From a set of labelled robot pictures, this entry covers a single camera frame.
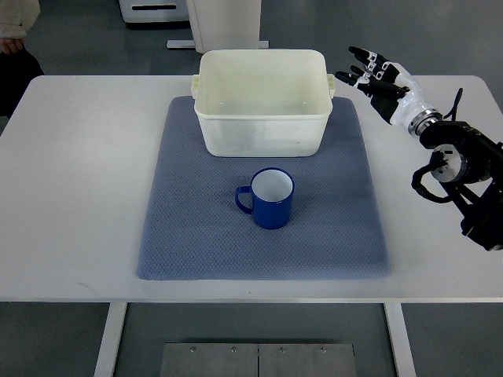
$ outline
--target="black cable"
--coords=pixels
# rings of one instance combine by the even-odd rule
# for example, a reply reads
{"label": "black cable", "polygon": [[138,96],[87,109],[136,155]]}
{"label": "black cable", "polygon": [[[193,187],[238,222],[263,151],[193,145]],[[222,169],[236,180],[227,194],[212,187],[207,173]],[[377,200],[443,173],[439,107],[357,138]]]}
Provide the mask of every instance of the black cable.
{"label": "black cable", "polygon": [[456,94],[456,98],[454,98],[454,104],[453,108],[450,109],[450,112],[447,113],[447,115],[444,115],[444,119],[447,119],[451,117],[452,121],[456,120],[456,113],[457,113],[457,106],[459,105],[459,102],[461,101],[461,96],[463,95],[463,88],[459,88]]}

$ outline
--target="white plastic bin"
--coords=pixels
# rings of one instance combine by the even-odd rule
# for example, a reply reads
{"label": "white plastic bin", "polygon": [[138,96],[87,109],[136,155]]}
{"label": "white plastic bin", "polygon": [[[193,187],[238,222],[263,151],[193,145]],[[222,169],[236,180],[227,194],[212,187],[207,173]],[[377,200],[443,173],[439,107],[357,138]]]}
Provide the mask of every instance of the white plastic bin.
{"label": "white plastic bin", "polygon": [[311,156],[332,111],[335,79],[313,50],[216,50],[193,77],[207,150],[225,157]]}

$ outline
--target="gray mat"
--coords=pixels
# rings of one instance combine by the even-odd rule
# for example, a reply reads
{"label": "gray mat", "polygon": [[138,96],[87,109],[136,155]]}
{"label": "gray mat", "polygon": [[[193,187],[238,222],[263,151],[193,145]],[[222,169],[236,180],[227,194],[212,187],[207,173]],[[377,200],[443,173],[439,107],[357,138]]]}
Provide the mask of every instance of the gray mat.
{"label": "gray mat", "polygon": [[[390,272],[354,106],[333,99],[320,149],[301,158],[212,156],[191,97],[170,105],[138,258],[147,280],[369,279]],[[263,167],[296,182],[292,217],[261,229],[234,190]]]}

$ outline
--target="person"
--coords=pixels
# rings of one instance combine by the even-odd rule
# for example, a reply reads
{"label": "person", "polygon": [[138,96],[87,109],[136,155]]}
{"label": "person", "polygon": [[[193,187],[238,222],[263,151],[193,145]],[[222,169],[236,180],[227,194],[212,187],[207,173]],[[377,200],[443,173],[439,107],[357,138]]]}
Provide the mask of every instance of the person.
{"label": "person", "polygon": [[10,118],[30,81],[44,74],[24,48],[39,14],[38,0],[0,0],[0,116]]}

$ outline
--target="robotic arm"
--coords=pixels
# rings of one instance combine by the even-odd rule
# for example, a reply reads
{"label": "robotic arm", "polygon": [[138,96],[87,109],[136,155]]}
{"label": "robotic arm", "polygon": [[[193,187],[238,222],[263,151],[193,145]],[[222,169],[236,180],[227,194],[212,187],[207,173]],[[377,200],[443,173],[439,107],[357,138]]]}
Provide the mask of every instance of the robotic arm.
{"label": "robotic arm", "polygon": [[[353,73],[337,72],[336,77],[366,94],[386,122],[403,127],[433,150],[429,164],[414,173],[413,188],[433,202],[452,201],[464,216],[463,235],[488,251],[502,249],[503,143],[495,144],[466,122],[456,121],[462,89],[451,112],[443,116],[424,99],[419,84],[400,64],[365,49],[349,50],[364,69],[352,65]],[[426,173],[431,173],[447,196],[438,197],[422,185]],[[489,179],[480,197],[466,186]]]}

